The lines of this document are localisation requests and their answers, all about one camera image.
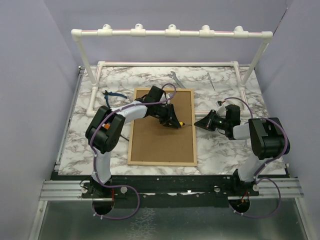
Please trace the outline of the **wooden picture frame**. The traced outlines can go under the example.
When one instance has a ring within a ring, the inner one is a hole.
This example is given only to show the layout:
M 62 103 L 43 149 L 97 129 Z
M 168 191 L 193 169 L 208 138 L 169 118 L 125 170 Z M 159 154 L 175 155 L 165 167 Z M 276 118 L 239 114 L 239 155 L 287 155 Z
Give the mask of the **wooden picture frame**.
M 194 90 L 179 88 L 170 102 L 174 105 L 178 120 L 185 125 L 179 129 L 164 127 L 151 116 L 132 121 L 129 165 L 197 165 Z

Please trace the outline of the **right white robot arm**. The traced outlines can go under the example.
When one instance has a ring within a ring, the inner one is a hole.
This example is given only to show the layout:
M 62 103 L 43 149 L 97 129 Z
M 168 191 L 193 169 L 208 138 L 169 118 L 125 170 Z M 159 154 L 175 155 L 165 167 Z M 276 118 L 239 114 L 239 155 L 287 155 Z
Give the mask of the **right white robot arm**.
M 240 196 L 248 189 L 265 166 L 290 151 L 290 141 L 277 117 L 251 118 L 241 124 L 240 107 L 229 104 L 225 107 L 225 117 L 211 110 L 207 116 L 194 125 L 208 131 L 222 130 L 229 140 L 250 140 L 252 154 L 239 169 L 236 169 L 229 189 Z

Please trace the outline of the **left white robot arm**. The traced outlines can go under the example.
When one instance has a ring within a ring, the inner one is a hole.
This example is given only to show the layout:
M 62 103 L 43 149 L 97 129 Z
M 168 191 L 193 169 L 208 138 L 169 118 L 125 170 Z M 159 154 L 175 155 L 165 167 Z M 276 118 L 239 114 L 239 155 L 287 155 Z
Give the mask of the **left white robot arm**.
M 167 128 L 179 129 L 182 124 L 179 122 L 174 105 L 170 100 L 177 93 L 169 96 L 165 92 L 166 83 L 161 88 L 152 86 L 149 92 L 143 97 L 136 98 L 131 103 L 110 108 L 101 106 L 89 124 L 85 137 L 93 151 L 93 171 L 91 177 L 96 182 L 93 191 L 97 196 L 106 197 L 111 190 L 108 181 L 111 179 L 111 152 L 118 144 L 124 125 L 138 119 L 153 117 Z

